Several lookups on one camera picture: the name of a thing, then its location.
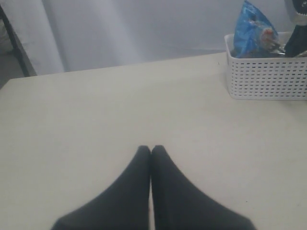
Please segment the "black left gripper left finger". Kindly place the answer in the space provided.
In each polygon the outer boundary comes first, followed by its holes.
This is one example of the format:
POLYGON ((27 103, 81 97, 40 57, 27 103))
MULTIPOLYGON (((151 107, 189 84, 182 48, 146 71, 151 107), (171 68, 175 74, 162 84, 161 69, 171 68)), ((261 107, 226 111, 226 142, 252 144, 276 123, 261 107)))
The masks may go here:
POLYGON ((133 159, 112 185, 84 206, 59 218, 54 230, 149 229, 150 158, 139 146, 133 159))

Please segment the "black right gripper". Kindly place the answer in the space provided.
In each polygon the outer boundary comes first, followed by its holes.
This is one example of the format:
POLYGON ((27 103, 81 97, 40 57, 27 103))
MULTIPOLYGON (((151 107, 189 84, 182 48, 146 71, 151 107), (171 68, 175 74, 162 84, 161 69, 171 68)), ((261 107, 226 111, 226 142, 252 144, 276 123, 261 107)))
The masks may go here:
MULTIPOLYGON (((294 24, 307 23, 307 0, 287 0, 286 9, 294 24)), ((297 25, 284 47, 286 57, 296 57, 307 50, 307 26, 297 25)))

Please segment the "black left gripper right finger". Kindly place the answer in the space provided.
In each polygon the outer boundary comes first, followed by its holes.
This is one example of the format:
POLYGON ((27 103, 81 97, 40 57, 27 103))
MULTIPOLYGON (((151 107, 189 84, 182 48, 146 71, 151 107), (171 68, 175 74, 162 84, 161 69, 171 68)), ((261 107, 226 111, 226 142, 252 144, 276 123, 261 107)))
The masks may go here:
POLYGON ((157 230, 253 230, 250 219, 198 189, 175 165, 166 149, 151 154, 154 222, 157 230))

